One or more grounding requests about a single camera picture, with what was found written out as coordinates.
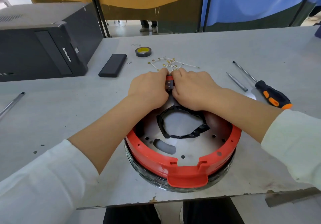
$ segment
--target black power bank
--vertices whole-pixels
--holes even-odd
[[[102,70],[99,72],[98,76],[104,78],[118,77],[126,58],[126,54],[113,54],[107,61],[105,66],[102,68]]]

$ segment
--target black computer case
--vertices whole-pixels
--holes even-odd
[[[83,76],[102,40],[92,3],[0,10],[0,82]]]

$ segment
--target gray table surface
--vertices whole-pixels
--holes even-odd
[[[20,92],[26,92],[26,95],[0,120],[0,180],[106,113],[127,95],[134,77],[155,71],[147,62],[163,56],[200,66],[200,70],[194,70],[207,71],[220,86],[244,93],[227,76],[226,72],[229,72],[252,90],[258,100],[263,100],[253,89],[254,83],[232,64],[237,61],[255,78],[265,80],[285,93],[294,104],[294,110],[321,118],[321,39],[314,37],[316,29],[294,27],[106,38],[90,60],[86,76],[2,82],[0,108]],[[134,50],[139,46],[151,47],[152,56],[136,57]],[[119,77],[98,77],[98,72],[113,53],[128,55]],[[102,172],[98,186],[87,194],[79,207],[258,194],[308,187],[310,185],[296,183],[282,163],[243,132],[227,175],[211,188],[186,194],[167,192],[144,181],[130,165],[121,143]]]

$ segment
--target white sleeve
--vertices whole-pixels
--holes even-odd
[[[287,166],[297,182],[321,190],[321,119],[285,110],[271,124],[261,145]]]
[[[0,223],[65,223],[98,176],[64,140],[0,182]]]

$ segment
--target person's right hand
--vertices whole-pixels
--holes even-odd
[[[172,95],[182,106],[194,111],[208,111],[209,100],[221,89],[207,72],[179,68],[171,75],[175,82]]]

